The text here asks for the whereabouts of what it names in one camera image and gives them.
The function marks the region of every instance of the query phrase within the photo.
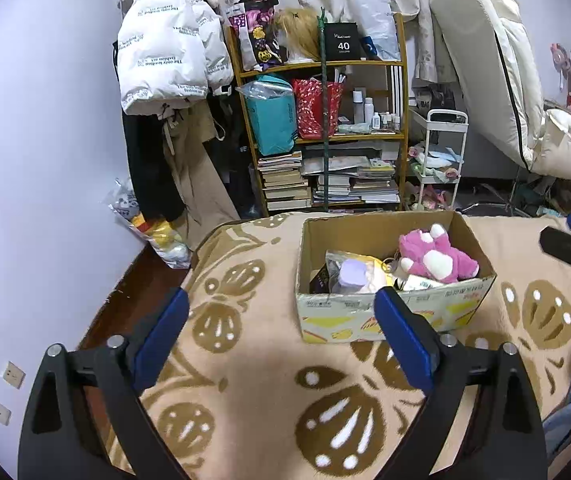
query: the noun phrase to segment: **beige rug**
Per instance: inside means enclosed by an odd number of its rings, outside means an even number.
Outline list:
[[[294,275],[306,218],[280,214],[220,228],[184,283],[190,319],[141,400],[193,479],[372,479],[421,404],[387,343],[302,341]],[[498,278],[457,336],[491,348],[513,341],[545,416],[571,381],[571,268],[538,246],[544,227],[562,224],[467,221]],[[456,455],[472,394],[435,470]],[[131,471],[113,435],[108,452]]]

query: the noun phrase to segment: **beige trousers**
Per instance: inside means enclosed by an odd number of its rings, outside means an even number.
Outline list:
[[[214,228],[239,217],[203,147],[216,135],[207,102],[181,110],[181,115],[183,119],[179,118],[170,130],[174,155],[165,147],[174,182],[185,203],[185,212],[172,225],[195,250]]]

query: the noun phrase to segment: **cardboard box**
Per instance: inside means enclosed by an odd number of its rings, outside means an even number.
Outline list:
[[[497,275],[463,217],[453,211],[378,212],[310,219],[303,224],[296,278],[296,306],[303,339],[339,343],[385,339],[374,318],[374,294],[310,294],[310,281],[325,264],[328,250],[394,256],[399,236],[430,231],[439,223],[451,244],[479,263],[479,276],[431,290],[400,292],[412,312],[422,314],[439,332],[466,325]]]

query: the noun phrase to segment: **teal bag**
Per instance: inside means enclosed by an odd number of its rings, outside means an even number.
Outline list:
[[[260,75],[259,81],[275,83],[292,89],[284,79]],[[296,138],[296,105],[294,93],[272,99],[244,96],[248,107],[249,122],[261,155],[288,153]]]

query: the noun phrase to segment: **black pants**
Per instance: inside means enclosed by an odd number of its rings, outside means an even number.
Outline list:
[[[156,116],[123,114],[123,131],[134,194],[143,217],[177,219],[185,210],[163,155],[163,123]]]

